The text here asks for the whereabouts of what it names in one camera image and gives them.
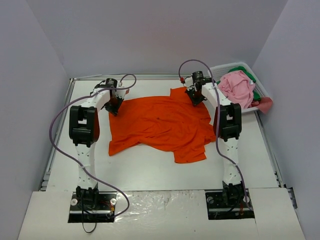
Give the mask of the orange t-shirt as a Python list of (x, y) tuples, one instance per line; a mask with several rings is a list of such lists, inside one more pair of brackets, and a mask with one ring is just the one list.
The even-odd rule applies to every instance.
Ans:
[(172, 152), (177, 164), (202, 161), (205, 145), (216, 140), (210, 122), (205, 104), (193, 106), (184, 87), (172, 88), (168, 96), (125, 100), (117, 116), (109, 115), (108, 154), (143, 144)]

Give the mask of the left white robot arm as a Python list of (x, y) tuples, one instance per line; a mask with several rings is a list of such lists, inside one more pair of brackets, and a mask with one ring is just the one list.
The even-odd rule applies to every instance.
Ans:
[(82, 203), (89, 209), (95, 209), (101, 203), (98, 181), (93, 178), (95, 146), (100, 136), (98, 113), (104, 109), (117, 116), (126, 94), (121, 83), (114, 78), (107, 78), (95, 86), (85, 102), (73, 105), (69, 110), (69, 137), (80, 162), (76, 196), (83, 197)]

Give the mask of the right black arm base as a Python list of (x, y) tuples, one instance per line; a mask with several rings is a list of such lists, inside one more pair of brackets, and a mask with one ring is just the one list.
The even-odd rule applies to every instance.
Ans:
[(245, 220), (254, 219), (255, 213), (251, 204), (249, 192), (247, 197), (231, 200), (227, 203), (223, 197), (222, 190), (210, 190), (205, 192), (207, 217), (210, 221), (220, 220)]

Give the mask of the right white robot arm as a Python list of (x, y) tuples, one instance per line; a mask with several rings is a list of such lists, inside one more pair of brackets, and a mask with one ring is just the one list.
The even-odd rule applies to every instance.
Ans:
[(213, 130), (217, 137), (216, 147), (223, 159), (222, 202), (234, 206), (243, 197), (242, 178), (237, 169), (238, 140), (242, 131), (242, 109), (238, 103), (232, 103), (219, 90), (218, 85), (202, 71), (193, 72), (183, 83), (186, 94), (194, 106), (207, 100), (215, 107)]

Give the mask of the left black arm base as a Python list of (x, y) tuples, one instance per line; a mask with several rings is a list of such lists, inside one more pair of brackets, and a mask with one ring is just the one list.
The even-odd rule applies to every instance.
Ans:
[(72, 193), (68, 223), (113, 223), (115, 220), (115, 206), (117, 203), (115, 192), (100, 192), (96, 203), (83, 201), (81, 197)]

